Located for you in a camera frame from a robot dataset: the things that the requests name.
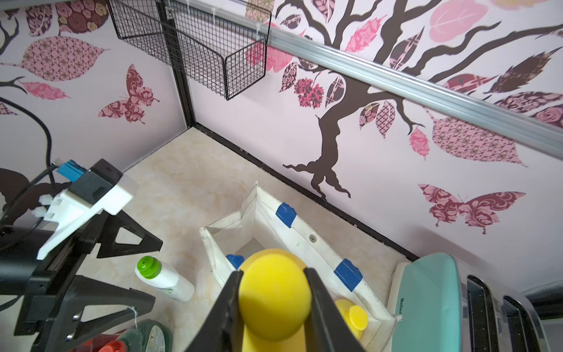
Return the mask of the black corner frame post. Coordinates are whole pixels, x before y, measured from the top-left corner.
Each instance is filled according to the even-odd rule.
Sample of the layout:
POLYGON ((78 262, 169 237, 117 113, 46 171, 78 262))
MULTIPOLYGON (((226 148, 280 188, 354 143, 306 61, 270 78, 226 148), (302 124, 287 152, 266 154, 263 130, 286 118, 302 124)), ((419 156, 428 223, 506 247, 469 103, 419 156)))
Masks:
POLYGON ((189 91, 189 81, 186 77, 183 55, 180 48, 180 42, 177 36, 177 29, 174 19, 169 14, 164 1, 156 2, 158 8, 158 16, 160 18, 164 39, 169 55, 170 66, 172 68, 174 80, 177 87, 180 105, 186 121, 187 129, 196 125, 193 104, 189 91))

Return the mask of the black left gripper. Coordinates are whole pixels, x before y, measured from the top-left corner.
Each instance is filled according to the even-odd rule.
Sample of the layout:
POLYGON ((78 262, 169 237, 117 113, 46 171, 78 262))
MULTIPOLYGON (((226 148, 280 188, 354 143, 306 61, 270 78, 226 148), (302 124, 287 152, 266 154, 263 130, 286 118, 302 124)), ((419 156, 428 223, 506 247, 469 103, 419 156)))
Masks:
POLYGON ((152 311, 155 297, 148 293, 75 276, 96 243, 99 259, 161 250, 163 241, 126 212, 95 215, 39 260, 39 249, 53 235, 36 227, 1 226, 1 295, 15 296, 1 310, 21 303, 13 334, 38 332, 33 351, 71 351, 152 311))

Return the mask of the orange soap bottle yellow cap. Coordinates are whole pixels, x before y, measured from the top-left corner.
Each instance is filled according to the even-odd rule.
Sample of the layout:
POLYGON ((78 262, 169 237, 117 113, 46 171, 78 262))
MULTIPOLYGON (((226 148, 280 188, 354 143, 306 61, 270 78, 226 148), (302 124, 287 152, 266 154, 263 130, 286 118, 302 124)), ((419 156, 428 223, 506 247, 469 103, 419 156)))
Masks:
POLYGON ((360 340, 369 323, 365 309, 347 299, 338 299, 334 303, 353 336, 360 340))
POLYGON ((312 310, 306 264, 282 249, 247 259, 238 289, 243 351, 305 351, 304 324, 312 310))

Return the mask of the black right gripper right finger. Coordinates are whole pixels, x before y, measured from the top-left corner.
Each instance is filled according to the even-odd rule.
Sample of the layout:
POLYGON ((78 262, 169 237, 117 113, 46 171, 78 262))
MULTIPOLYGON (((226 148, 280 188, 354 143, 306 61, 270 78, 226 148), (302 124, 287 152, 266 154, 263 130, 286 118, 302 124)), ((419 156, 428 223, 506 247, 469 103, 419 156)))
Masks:
POLYGON ((304 324, 306 351, 364 352, 315 269, 303 272, 312 292, 312 308, 304 324))

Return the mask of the white canvas Doraemon shopping bag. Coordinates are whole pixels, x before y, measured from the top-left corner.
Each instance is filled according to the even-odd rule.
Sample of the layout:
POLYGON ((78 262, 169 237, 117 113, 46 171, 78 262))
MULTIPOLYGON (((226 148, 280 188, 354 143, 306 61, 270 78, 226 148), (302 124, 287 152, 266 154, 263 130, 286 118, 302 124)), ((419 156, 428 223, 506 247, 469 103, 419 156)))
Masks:
POLYGON ((347 299, 366 310, 367 329, 359 339, 367 351, 384 351, 397 319, 388 312, 362 271, 341 258, 294 208, 255 185, 246 195, 240 211, 214 221, 199 230, 211 271, 225 285, 233 271, 253 254, 281 249, 314 268, 334 299, 347 299))

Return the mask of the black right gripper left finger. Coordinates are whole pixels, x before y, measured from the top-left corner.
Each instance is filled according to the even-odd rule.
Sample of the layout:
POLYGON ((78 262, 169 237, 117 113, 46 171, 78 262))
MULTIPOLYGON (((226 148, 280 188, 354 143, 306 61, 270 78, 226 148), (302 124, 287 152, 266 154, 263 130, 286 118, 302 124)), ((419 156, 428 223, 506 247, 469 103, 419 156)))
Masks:
POLYGON ((243 271, 230 274, 202 328, 186 351, 242 351, 243 319, 238 301, 242 278, 243 271))

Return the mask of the aluminium rail back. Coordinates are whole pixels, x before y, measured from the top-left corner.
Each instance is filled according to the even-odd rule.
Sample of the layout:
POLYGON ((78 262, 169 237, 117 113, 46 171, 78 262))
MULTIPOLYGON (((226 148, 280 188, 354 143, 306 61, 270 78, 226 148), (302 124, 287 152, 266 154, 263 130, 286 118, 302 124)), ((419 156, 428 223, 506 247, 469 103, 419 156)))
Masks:
POLYGON ((555 158, 562 157, 562 130, 439 85, 347 54, 281 29, 268 30, 267 45, 415 104, 490 130, 555 158))

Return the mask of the dark green soap bottle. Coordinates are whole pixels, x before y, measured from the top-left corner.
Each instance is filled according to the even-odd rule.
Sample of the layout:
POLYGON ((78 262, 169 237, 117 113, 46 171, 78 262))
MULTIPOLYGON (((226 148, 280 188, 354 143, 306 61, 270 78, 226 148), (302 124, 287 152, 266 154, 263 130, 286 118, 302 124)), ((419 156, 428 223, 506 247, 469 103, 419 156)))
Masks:
POLYGON ((171 352, 173 345, 171 331, 164 324, 151 319, 124 331, 117 340, 125 343, 126 351, 171 352))

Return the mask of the white bottle green cap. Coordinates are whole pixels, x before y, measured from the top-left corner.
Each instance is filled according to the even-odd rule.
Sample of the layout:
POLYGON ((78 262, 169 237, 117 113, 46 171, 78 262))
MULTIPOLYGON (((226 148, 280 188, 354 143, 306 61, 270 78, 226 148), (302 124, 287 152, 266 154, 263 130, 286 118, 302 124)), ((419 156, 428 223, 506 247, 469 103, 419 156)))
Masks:
POLYGON ((145 284, 167 294, 170 298, 189 302, 195 287, 172 266, 153 256, 144 256, 135 266, 136 276, 145 284))

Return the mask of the dark red soap bottle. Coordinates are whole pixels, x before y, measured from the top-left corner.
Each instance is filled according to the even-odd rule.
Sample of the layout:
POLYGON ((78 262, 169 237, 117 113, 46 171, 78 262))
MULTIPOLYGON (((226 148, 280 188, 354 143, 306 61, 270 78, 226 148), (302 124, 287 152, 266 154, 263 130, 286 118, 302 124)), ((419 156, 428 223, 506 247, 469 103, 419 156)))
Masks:
POLYGON ((72 352, 126 352, 126 344, 117 335, 101 334, 72 349, 72 352))

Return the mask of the mint green toaster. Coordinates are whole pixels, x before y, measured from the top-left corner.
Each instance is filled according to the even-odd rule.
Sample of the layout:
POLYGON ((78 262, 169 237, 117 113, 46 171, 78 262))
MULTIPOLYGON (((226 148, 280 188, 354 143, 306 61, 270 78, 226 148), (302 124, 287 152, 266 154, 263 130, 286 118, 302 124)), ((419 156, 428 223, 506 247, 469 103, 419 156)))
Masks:
POLYGON ((400 263, 388 309, 397 324, 386 351, 549 351, 532 302, 444 253, 400 263))

